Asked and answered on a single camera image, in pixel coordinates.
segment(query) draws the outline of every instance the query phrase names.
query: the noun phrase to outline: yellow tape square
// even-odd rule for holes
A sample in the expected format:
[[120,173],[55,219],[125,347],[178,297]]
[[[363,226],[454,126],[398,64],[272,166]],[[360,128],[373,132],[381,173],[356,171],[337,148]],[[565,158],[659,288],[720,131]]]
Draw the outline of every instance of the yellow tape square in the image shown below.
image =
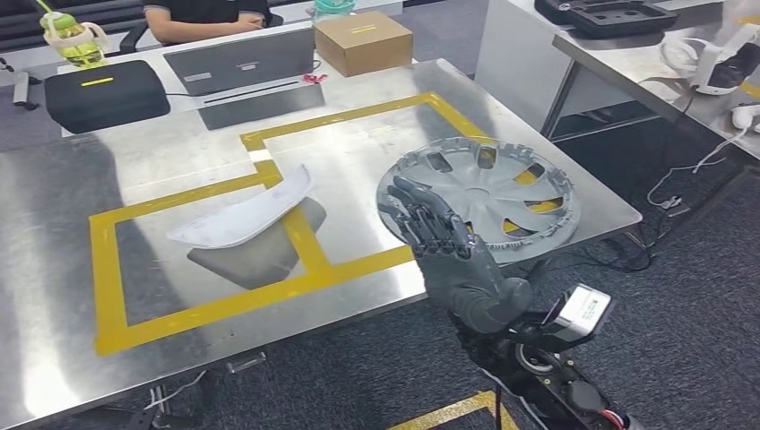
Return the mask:
[[[240,139],[249,151],[263,150],[266,148],[265,139],[423,104],[431,106],[463,136],[488,142],[488,138],[482,137],[485,134],[476,125],[434,92],[246,133],[241,135]],[[281,181],[280,171],[273,161],[256,162],[255,166],[258,173],[253,175],[90,216],[92,279],[97,325],[95,349],[99,354],[111,354],[182,331],[192,330],[412,260],[409,248],[399,246],[350,262],[330,264],[308,221],[296,208],[283,217],[281,222],[306,270],[305,274],[233,296],[218,298],[149,321],[128,325],[119,268],[116,224],[249,186],[264,185],[269,188]]]

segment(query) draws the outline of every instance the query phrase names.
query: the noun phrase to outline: robot finger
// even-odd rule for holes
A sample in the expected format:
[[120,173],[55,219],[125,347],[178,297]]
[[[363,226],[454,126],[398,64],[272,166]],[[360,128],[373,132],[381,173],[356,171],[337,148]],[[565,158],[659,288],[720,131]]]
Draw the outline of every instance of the robot finger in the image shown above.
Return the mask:
[[406,208],[407,212],[410,214],[410,216],[412,218],[414,218],[414,217],[417,216],[416,213],[413,213],[413,208],[414,208],[415,204],[414,204],[414,200],[412,200],[411,196],[409,196],[402,189],[400,189],[400,188],[398,188],[396,186],[393,186],[393,185],[388,185],[387,190],[388,190],[388,194],[391,197],[394,197],[399,202],[401,202],[402,206],[404,208]]
[[476,244],[475,235],[467,229],[459,215],[450,216],[448,221],[452,229],[451,240],[456,255],[463,260],[469,260],[472,256],[471,249]]
[[416,217],[413,217],[412,222],[409,224],[410,229],[415,235],[418,235],[422,241],[422,245],[425,246],[425,250],[429,254],[435,254],[440,248],[440,239],[436,236],[433,229],[431,229],[429,222],[429,214],[423,205],[415,204],[410,208]]
[[381,212],[387,213],[393,222],[396,223],[396,225],[399,227],[399,231],[401,232],[404,242],[411,246],[412,252],[414,252],[415,255],[421,256],[425,252],[425,246],[423,246],[422,240],[420,239],[419,235],[415,234],[415,232],[412,231],[414,228],[410,227],[410,225],[414,222],[410,217],[399,211],[397,208],[394,208],[393,206],[389,206],[387,204],[378,203],[377,209],[379,209]]
[[408,194],[415,202],[425,204],[430,212],[439,218],[448,219],[453,210],[440,195],[430,190],[430,187],[419,182],[410,181],[401,176],[393,177],[393,184]]

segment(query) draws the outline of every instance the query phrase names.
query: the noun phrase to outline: water bottle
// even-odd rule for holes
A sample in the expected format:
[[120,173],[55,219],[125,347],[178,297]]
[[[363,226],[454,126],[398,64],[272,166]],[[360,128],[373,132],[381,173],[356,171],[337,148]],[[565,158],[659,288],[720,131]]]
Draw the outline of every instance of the water bottle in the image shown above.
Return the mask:
[[106,32],[92,22],[78,23],[72,15],[48,12],[39,20],[45,41],[72,65],[90,69],[106,64]]
[[356,0],[315,0],[314,22],[349,15],[354,10],[355,5]]

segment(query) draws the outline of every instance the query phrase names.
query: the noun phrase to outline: white cable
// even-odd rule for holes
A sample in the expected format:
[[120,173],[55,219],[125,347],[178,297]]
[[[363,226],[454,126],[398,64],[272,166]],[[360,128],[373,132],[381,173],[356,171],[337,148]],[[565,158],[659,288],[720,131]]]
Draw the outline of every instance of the white cable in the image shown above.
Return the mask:
[[[710,163],[703,163],[702,166],[715,166],[716,164],[722,163],[724,160],[725,159],[719,159],[717,161],[713,161],[713,162],[710,162]],[[677,197],[675,195],[673,197],[670,197],[668,200],[666,200],[664,202],[657,203],[657,202],[654,202],[652,200],[652,194],[654,194],[654,192],[657,191],[657,189],[662,186],[662,184],[670,177],[670,175],[672,175],[677,170],[691,170],[692,168],[695,168],[696,166],[697,165],[685,166],[685,167],[682,167],[682,168],[672,168],[671,170],[668,170],[668,173],[665,174],[665,176],[663,176],[662,179],[660,179],[660,182],[658,182],[657,185],[653,186],[652,189],[649,190],[649,193],[646,194],[646,201],[650,205],[661,207],[664,210],[668,210],[670,208],[675,208],[676,206],[680,205],[681,204],[681,198]]]
[[730,138],[730,139],[722,142],[721,144],[719,144],[718,146],[716,146],[714,150],[712,150],[709,154],[707,154],[706,156],[704,156],[703,159],[701,159],[698,163],[694,164],[693,166],[686,166],[686,167],[682,167],[682,168],[672,168],[672,169],[668,170],[668,173],[666,173],[665,176],[663,176],[660,179],[660,181],[655,186],[653,186],[651,190],[649,190],[649,193],[646,194],[646,201],[650,205],[657,206],[657,207],[662,208],[664,210],[668,210],[670,208],[675,208],[676,206],[680,205],[681,202],[683,202],[683,200],[680,197],[678,197],[677,195],[674,195],[674,196],[670,197],[668,200],[666,200],[664,202],[657,203],[654,200],[652,200],[652,194],[654,194],[654,192],[657,191],[657,189],[662,186],[662,184],[670,177],[670,175],[672,175],[677,170],[691,170],[691,173],[696,174],[697,172],[699,172],[699,169],[702,168],[702,167],[704,167],[704,166],[715,166],[716,164],[722,163],[723,161],[725,161],[725,159],[719,159],[717,161],[712,161],[712,162],[708,162],[708,160],[711,159],[715,154],[721,152],[721,150],[723,148],[725,148],[726,146],[728,146],[728,145],[734,143],[735,141],[741,139],[742,137],[744,137],[744,135],[747,134],[748,130],[749,130],[748,128],[745,128],[739,134],[737,134],[736,136],[734,136],[734,137],[732,137],[732,138]]
[[145,408],[143,408],[143,409],[150,409],[150,408],[153,408],[153,407],[155,407],[155,406],[157,406],[157,405],[160,405],[161,403],[163,403],[163,402],[165,402],[165,401],[167,401],[167,400],[169,400],[169,399],[173,398],[174,396],[176,396],[176,395],[178,395],[180,392],[182,392],[182,390],[184,390],[185,388],[187,388],[187,387],[192,387],[193,385],[196,385],[196,384],[198,383],[198,381],[200,381],[200,380],[201,380],[201,378],[203,378],[203,376],[204,376],[205,374],[206,374],[206,371],[204,370],[204,371],[202,371],[201,373],[199,373],[199,374],[198,374],[198,376],[197,376],[195,379],[193,379],[193,381],[192,381],[191,383],[186,383],[185,385],[183,385],[183,386],[181,386],[181,387],[177,388],[177,390],[176,390],[176,391],[172,392],[171,394],[169,394],[167,397],[165,397],[165,398],[163,398],[163,399],[158,399],[158,400],[156,400],[155,396],[153,396],[153,391],[151,391],[151,404],[150,404],[150,405],[148,405],[148,406],[146,406],[146,407],[145,407]]
[[712,150],[712,152],[710,152],[709,154],[707,154],[707,155],[706,155],[706,156],[705,156],[703,159],[701,159],[701,160],[700,160],[698,163],[696,163],[696,166],[694,166],[694,170],[692,170],[692,172],[691,172],[691,173],[696,173],[696,172],[698,172],[698,171],[699,171],[699,169],[700,169],[702,166],[704,166],[704,165],[707,163],[707,160],[708,160],[708,159],[711,159],[711,158],[713,157],[713,155],[715,155],[715,154],[717,154],[718,152],[720,152],[720,151],[721,151],[723,148],[725,148],[726,146],[728,146],[728,145],[730,145],[730,144],[734,143],[735,141],[737,141],[737,140],[741,139],[742,137],[744,137],[744,135],[745,135],[745,134],[747,134],[747,131],[748,131],[748,130],[749,130],[748,128],[745,128],[745,129],[743,129],[743,130],[741,131],[741,133],[739,133],[739,134],[737,134],[736,136],[734,136],[734,137],[732,137],[732,138],[728,139],[726,142],[723,142],[723,143],[721,143],[720,145],[716,146],[716,147],[715,147],[715,149],[714,149],[714,150]]

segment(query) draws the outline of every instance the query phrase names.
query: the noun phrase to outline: yellow tape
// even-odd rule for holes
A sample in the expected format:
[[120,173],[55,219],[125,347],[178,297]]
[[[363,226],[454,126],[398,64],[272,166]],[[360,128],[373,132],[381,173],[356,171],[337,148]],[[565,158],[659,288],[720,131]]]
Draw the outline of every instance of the yellow tape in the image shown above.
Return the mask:
[[752,85],[751,83],[742,83],[739,88],[750,96],[760,99],[760,87]]
[[91,85],[98,85],[99,83],[106,83],[106,82],[111,82],[111,81],[113,81],[113,80],[114,80],[114,78],[103,78],[103,79],[97,79],[97,80],[95,80],[95,81],[87,81],[87,82],[82,82],[82,83],[81,83],[81,86],[83,86],[83,87],[89,87],[89,86],[91,86]]
[[[266,149],[264,139],[267,138],[297,133],[323,125],[335,124],[363,116],[371,116],[426,103],[451,123],[462,135],[481,142],[490,142],[489,138],[481,137],[485,136],[482,130],[470,123],[467,118],[457,112],[445,100],[432,92],[294,124],[246,133],[241,135],[240,138],[249,151],[259,151]],[[306,269],[306,274],[127,326],[121,274],[118,265],[115,225],[120,221],[141,217],[156,211],[163,211],[214,195],[254,185],[272,187],[281,181],[280,171],[272,160],[256,162],[255,167],[258,173],[253,175],[202,186],[194,190],[175,193],[149,202],[126,206],[90,217],[96,323],[98,325],[98,336],[95,339],[95,347],[99,354],[110,354],[177,334],[181,331],[191,330],[208,323],[214,323],[223,318],[242,314],[243,312],[313,292],[320,288],[326,288],[334,284],[366,276],[370,273],[383,271],[412,260],[413,257],[409,247],[399,246],[378,254],[358,258],[351,262],[332,265],[325,256],[307,220],[301,211],[296,208],[283,217],[281,222],[298,254],[299,260]]]
[[737,19],[739,24],[758,24],[760,25],[760,15],[745,15]]
[[364,27],[357,27],[356,29],[351,29],[351,32],[356,34],[356,33],[363,33],[365,31],[370,31],[370,30],[377,30],[377,27],[375,25],[370,24],[370,25],[365,25]]
[[[390,427],[388,430],[429,430],[480,409],[488,409],[491,415],[495,416],[495,403],[496,394],[494,392],[481,392],[468,399],[458,401],[453,405],[429,412],[422,417],[417,417],[411,421]],[[519,430],[512,417],[506,412],[506,408],[504,406],[500,406],[500,408],[502,428],[505,430]]]
[[121,287],[117,233],[104,217],[90,217],[92,285],[98,332],[126,327],[126,309]]
[[284,134],[302,132],[304,130],[321,127],[323,125],[342,123],[344,121],[350,121],[351,119],[358,119],[364,116],[382,114],[384,112],[390,112],[392,110],[422,105],[428,103],[431,100],[431,94],[433,93],[418,94],[406,99],[388,101],[385,103],[380,103],[378,105],[360,107],[357,109],[348,110],[346,112],[340,112],[339,114],[320,116],[318,118],[307,119],[306,121],[299,121],[297,123],[287,125],[280,125],[277,127],[268,128],[266,130],[260,130],[258,132],[245,133],[240,135],[240,140],[243,142],[243,145],[246,146],[247,150],[259,151],[265,148],[263,143],[264,139],[270,139],[272,137],[282,136]]

